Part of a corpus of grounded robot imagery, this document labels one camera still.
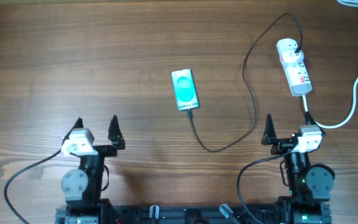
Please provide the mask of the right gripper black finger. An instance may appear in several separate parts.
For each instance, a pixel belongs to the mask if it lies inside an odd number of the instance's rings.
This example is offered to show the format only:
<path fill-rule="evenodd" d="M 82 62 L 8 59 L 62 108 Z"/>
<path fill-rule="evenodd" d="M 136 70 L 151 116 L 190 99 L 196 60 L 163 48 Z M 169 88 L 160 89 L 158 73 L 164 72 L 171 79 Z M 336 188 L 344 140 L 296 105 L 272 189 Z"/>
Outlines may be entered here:
<path fill-rule="evenodd" d="M 269 113 L 267 115 L 265 130 L 262 136 L 261 144 L 262 145 L 274 145 L 277 143 L 277 135 L 274 129 L 272 116 Z"/>
<path fill-rule="evenodd" d="M 323 129 L 316 123 L 316 121 L 313 119 L 313 117 L 311 116 L 310 112 L 305 112 L 305 124 L 306 125 L 316 125 L 319 130 L 321 131 L 321 135 L 322 137 L 326 136 L 326 133 L 323 131 Z"/>

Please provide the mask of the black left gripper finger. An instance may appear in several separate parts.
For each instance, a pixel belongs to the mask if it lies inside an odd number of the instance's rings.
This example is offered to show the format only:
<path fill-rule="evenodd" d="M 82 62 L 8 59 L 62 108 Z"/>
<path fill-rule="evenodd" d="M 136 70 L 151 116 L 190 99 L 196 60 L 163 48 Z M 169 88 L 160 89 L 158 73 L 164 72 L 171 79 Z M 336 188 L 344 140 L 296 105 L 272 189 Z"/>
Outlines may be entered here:
<path fill-rule="evenodd" d="M 76 120 L 76 122 L 74 123 L 73 127 L 69 130 L 69 132 L 67 132 L 67 134 L 63 137 L 62 139 L 62 143 L 64 143 L 67 139 L 69 139 L 70 133 L 74 130 L 74 129 L 78 129 L 78 128 L 84 128 L 83 126 L 83 120 L 81 118 L 78 118 Z"/>
<path fill-rule="evenodd" d="M 118 117 L 114 115 L 108 129 L 108 139 L 116 149 L 125 149 L 126 142 L 119 127 Z"/>

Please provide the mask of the white power strip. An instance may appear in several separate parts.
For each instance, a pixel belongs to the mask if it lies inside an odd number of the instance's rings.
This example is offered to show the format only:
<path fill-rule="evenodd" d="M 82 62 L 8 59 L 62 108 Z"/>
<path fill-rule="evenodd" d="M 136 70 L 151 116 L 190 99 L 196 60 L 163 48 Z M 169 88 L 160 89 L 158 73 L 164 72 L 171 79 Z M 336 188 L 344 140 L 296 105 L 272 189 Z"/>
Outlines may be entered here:
<path fill-rule="evenodd" d="M 298 44 L 295 40 L 287 38 L 279 40 L 276 44 L 276 47 L 280 59 L 280 54 L 282 51 L 296 51 Z M 308 72 L 305 67 L 304 59 L 303 62 L 298 64 L 298 66 L 283 67 L 283 70 L 285 72 L 285 76 L 293 96 L 303 96 L 313 90 Z"/>

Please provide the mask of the smartphone with cyan screen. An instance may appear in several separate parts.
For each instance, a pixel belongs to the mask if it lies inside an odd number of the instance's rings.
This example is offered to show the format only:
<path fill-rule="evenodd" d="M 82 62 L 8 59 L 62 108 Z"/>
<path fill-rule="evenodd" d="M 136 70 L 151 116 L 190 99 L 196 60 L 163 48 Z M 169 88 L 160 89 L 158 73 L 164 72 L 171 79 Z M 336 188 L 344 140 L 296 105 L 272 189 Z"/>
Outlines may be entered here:
<path fill-rule="evenodd" d="M 191 70 L 173 71 L 171 78 L 178 110 L 198 108 L 200 104 Z"/>

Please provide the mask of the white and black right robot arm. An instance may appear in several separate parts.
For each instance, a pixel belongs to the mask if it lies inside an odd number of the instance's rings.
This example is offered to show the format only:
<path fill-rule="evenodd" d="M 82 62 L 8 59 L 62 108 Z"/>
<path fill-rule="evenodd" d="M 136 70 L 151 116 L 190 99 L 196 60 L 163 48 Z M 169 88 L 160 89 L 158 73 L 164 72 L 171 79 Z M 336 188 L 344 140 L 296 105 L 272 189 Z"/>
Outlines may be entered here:
<path fill-rule="evenodd" d="M 305 113 L 305 124 L 289 138 L 278 138 L 273 119 L 267 115 L 261 144 L 271 145 L 270 153 L 280 156 L 280 172 L 288 197 L 274 203 L 274 223 L 330 224 L 333 222 L 327 202 L 333 189 L 335 172 L 324 164 L 311 164 L 309 153 L 320 148 L 326 133 Z"/>

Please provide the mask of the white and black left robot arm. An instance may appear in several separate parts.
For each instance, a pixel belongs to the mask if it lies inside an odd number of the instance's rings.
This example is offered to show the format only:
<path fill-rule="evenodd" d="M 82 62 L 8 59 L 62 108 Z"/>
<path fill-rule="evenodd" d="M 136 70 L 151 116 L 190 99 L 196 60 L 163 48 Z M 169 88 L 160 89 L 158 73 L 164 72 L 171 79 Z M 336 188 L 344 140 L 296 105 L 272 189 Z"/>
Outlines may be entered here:
<path fill-rule="evenodd" d="M 108 140 L 110 143 L 107 145 L 95 146 L 94 136 L 83 126 L 81 118 L 63 138 L 61 151 L 66 156 L 79 157 L 80 165 L 77 169 L 69 170 L 62 178 L 61 188 L 66 206 L 56 210 L 55 223 L 122 222 L 110 200 L 101 198 L 101 192 L 109 185 L 103 185 L 103 173 L 109 173 L 104 160 L 116 157 L 118 150 L 126 146 L 116 115 L 109 124 Z"/>

